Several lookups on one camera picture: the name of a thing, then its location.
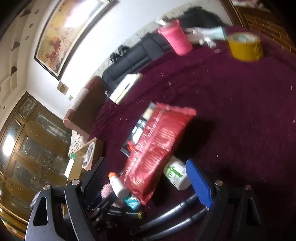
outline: packing tape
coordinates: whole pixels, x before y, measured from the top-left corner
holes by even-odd
[[[263,57],[263,50],[260,38],[251,33],[234,33],[227,37],[231,53],[234,58],[255,62]]]

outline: white book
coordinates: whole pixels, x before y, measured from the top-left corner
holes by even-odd
[[[123,97],[133,87],[133,85],[142,77],[143,75],[141,73],[127,74],[110,95],[110,100],[116,104],[119,104]]]

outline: pink tumbler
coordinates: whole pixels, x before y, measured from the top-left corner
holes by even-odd
[[[160,27],[158,32],[170,43],[178,55],[185,55],[192,50],[192,44],[180,27],[179,20],[173,20],[167,26]]]

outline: small white bottle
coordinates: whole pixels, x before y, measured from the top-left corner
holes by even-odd
[[[165,165],[163,174],[180,191],[189,188],[191,185],[186,173],[185,164],[174,156]]]
[[[110,172],[108,177],[115,195],[121,199],[128,197],[130,191],[126,186],[124,186],[117,174],[115,172]]]

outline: black hose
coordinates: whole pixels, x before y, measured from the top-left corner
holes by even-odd
[[[154,234],[151,236],[136,239],[135,241],[153,241],[153,240],[167,237],[171,234],[174,234],[176,232],[179,232],[179,231],[189,227],[194,222],[199,221],[207,214],[207,211],[208,211],[207,208],[204,208],[201,211],[199,211],[198,213],[194,214],[193,216],[189,217],[188,219],[184,220],[183,222],[181,222],[171,228],[168,228],[164,231],[161,231],[160,233],[157,233],[157,234]]]
[[[147,229],[153,228],[157,225],[164,223],[168,219],[171,219],[172,217],[181,213],[184,209],[186,209],[189,205],[196,202],[197,200],[198,200],[197,194],[193,194],[191,197],[187,198],[185,201],[181,202],[180,204],[175,206],[173,209],[162,214],[158,218],[155,218],[155,219],[149,221],[148,223],[145,223],[139,227],[136,227],[135,229],[130,230],[131,235],[138,234],[138,233],[143,232]]]

